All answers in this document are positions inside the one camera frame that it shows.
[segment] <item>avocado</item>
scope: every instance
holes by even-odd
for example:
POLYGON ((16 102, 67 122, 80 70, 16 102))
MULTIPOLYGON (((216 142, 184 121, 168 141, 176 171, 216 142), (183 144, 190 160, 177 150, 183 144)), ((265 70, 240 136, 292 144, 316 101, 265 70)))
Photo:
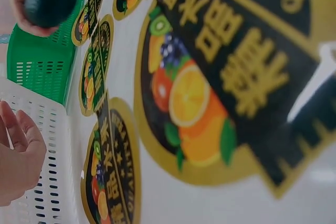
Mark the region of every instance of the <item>avocado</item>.
POLYGON ((25 0, 24 14, 35 26, 51 28, 71 15, 77 0, 25 0))

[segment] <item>white surface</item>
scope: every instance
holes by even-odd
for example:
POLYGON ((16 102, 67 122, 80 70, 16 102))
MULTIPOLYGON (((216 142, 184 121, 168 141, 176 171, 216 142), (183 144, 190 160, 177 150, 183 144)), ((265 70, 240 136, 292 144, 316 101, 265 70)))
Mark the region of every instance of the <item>white surface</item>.
POLYGON ((0 77, 7 77, 7 67, 6 63, 0 63, 0 77))
MULTIPOLYGON (((107 75, 110 97, 120 97, 133 108, 134 76, 139 33, 152 0, 143 0, 127 18, 114 20, 114 41, 107 75)), ((113 0, 103 0, 99 17, 111 14, 113 0)), ((71 116, 73 148, 78 150, 73 171, 80 200, 80 174, 86 157, 89 135, 96 116, 81 115, 78 85, 89 41, 78 51, 71 84, 68 114, 71 116)), ((286 192, 276 200, 258 177, 220 187, 185 184, 158 167, 140 141, 143 224, 335 224, 336 144, 317 158, 286 192)), ((79 209, 80 223, 88 223, 79 209)))
POLYGON ((48 149, 38 186, 9 207, 0 208, 0 223, 77 224, 65 109, 5 78, 0 78, 0 87, 0 99, 14 111, 24 110, 33 118, 48 149))

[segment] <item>orange slice illustration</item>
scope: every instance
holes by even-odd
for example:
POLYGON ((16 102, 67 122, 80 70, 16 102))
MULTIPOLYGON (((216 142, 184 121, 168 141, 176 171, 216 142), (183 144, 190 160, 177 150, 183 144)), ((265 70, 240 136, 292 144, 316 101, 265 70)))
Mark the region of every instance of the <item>orange slice illustration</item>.
POLYGON ((197 65, 185 67, 176 77, 169 96, 169 114, 179 127, 194 125, 209 103, 211 87, 197 65))

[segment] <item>white plastic basket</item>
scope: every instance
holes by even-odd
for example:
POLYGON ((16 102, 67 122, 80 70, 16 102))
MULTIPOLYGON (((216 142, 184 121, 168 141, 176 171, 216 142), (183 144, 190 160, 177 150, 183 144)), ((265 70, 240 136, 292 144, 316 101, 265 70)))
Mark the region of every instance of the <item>white plastic basket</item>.
POLYGON ((48 150, 37 187, 9 207, 0 208, 0 224, 79 223, 65 108, 5 78, 0 78, 0 99, 13 111, 23 110, 33 118, 48 150))

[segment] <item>green plastic basket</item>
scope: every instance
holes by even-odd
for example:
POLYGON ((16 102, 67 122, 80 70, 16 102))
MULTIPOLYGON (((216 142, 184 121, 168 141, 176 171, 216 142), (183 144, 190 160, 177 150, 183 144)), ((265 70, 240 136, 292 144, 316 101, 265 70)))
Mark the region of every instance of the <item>green plastic basket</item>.
POLYGON ((73 13, 48 38, 36 37, 14 27, 7 51, 7 78, 38 94, 65 105, 75 46, 72 26, 82 0, 73 13))

